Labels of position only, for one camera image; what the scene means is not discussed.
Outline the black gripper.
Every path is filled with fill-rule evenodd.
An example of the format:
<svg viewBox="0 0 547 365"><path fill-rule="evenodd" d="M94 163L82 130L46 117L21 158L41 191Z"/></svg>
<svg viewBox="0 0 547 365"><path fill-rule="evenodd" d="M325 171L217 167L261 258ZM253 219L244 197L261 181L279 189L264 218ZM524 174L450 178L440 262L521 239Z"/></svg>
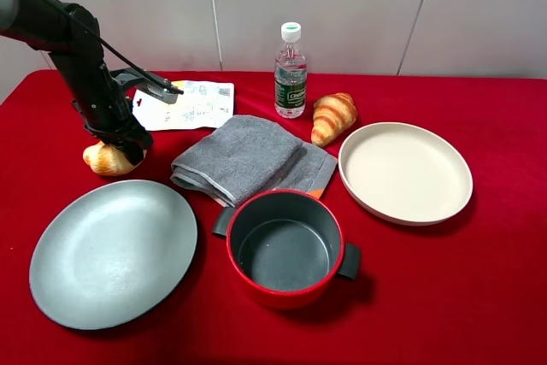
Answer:
<svg viewBox="0 0 547 365"><path fill-rule="evenodd" d="M106 144L114 144L126 159L138 166L153 145L152 136L136 120L129 88L144 83L145 77L133 69L111 73L105 66L72 66L70 91L86 130Z"/></svg>

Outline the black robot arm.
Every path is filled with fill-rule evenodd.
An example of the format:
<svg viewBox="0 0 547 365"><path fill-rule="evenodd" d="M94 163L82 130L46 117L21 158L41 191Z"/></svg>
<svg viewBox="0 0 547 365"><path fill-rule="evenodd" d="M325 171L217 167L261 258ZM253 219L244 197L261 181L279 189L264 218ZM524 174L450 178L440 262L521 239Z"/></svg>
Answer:
<svg viewBox="0 0 547 365"><path fill-rule="evenodd" d="M98 20L87 9L57 0L1 0L1 35L48 52L85 129L132 165L143 161L153 138L133 115L126 92L150 79L135 68L108 70Z"/></svg>

